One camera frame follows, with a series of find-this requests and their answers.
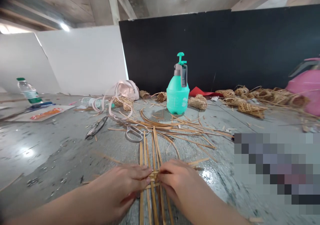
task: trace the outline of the spray bottle nozzle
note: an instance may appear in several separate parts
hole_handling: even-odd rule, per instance
[[[182,61],[182,60],[181,60],[181,58],[184,56],[184,53],[183,53],[183,52],[179,52],[179,53],[177,54],[177,56],[179,57],[179,62],[178,62],[178,64],[183,65],[183,64],[187,63],[187,61]]]

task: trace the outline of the gray table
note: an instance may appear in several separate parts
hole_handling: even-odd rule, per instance
[[[68,105],[82,98],[61,94],[43,96],[44,99],[61,105]],[[17,98],[21,96],[0,95],[0,100]],[[236,129],[232,130],[235,133],[301,133],[300,120],[291,113],[267,111],[266,119],[259,120],[242,114],[236,109],[232,110],[219,101],[209,101],[209,103],[208,108],[200,113],[204,126],[217,129],[232,128]],[[0,118],[22,109],[28,103],[21,101],[1,105],[14,106],[14,108],[0,110]],[[163,112],[164,120],[160,122],[170,122],[171,115],[165,107],[155,105],[151,107],[150,104],[144,104],[141,100],[134,104],[137,114],[143,107],[145,107],[145,115],[150,119],[158,121],[151,115],[157,114],[155,115],[157,117]],[[0,193],[5,217],[21,214],[47,203],[80,186],[82,177],[83,181],[93,180],[94,174],[102,174],[116,165],[113,161],[96,155],[95,151],[125,163],[139,162],[139,144],[125,139],[124,132],[108,130],[108,128],[121,128],[111,119],[108,119],[105,127],[97,134],[98,141],[84,140],[87,131],[100,117],[94,117],[94,114],[93,111],[78,112],[71,109],[40,123],[0,124],[0,189],[24,173]],[[190,119],[197,118],[198,114],[199,110],[191,107],[188,107],[185,113]],[[185,138],[203,143],[202,138],[196,136]],[[238,164],[234,164],[234,143],[230,138],[212,135],[208,138],[217,149],[215,151],[205,149],[218,163],[211,159],[201,163],[200,166],[204,171],[200,174],[221,199],[234,206],[244,217],[262,217],[265,224],[320,223],[319,216],[299,215],[297,207],[286,205],[281,195],[270,196],[268,192],[262,192],[258,185],[250,184],[242,178],[241,174],[235,173]],[[184,161],[191,162],[208,157],[193,143],[176,139],[175,144]],[[161,137],[159,137],[159,146],[163,161],[177,158],[174,148]],[[35,178],[39,181],[27,187],[27,181]],[[146,202],[144,214],[145,224],[147,224]],[[174,206],[173,214],[175,224],[189,223]],[[138,224],[138,221],[139,201],[137,200],[121,224]]]

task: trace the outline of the red paper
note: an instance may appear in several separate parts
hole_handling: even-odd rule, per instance
[[[197,94],[201,94],[203,96],[223,96],[220,93],[216,93],[216,92],[204,92],[202,90],[200,90],[200,88],[198,88],[197,86],[189,93],[189,96],[193,96],[195,97]]]

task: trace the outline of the forearm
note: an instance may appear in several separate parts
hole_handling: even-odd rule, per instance
[[[88,224],[81,201],[82,189],[77,188],[18,218],[5,221],[4,225],[85,225]]]

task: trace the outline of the water bottle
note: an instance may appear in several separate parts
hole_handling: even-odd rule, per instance
[[[41,97],[37,93],[37,90],[28,82],[26,82],[25,78],[19,77],[18,80],[18,87],[25,98],[30,102],[30,104],[41,104],[43,103]]]
[[[175,64],[174,76],[167,88],[167,109],[171,114],[184,113],[188,106],[189,86],[187,83],[187,62],[182,61],[183,52],[179,52],[179,62]]]
[[[82,98],[81,103],[83,105],[85,105],[85,106],[91,106],[92,107],[92,104],[93,104],[94,100],[96,100],[96,98],[84,97],[84,98]],[[101,108],[101,101],[102,101],[102,98],[99,98],[99,99],[96,100],[95,105],[96,105],[97,108]],[[104,100],[104,108],[105,109],[109,107],[109,103],[110,103],[110,101],[108,101],[107,99]]]

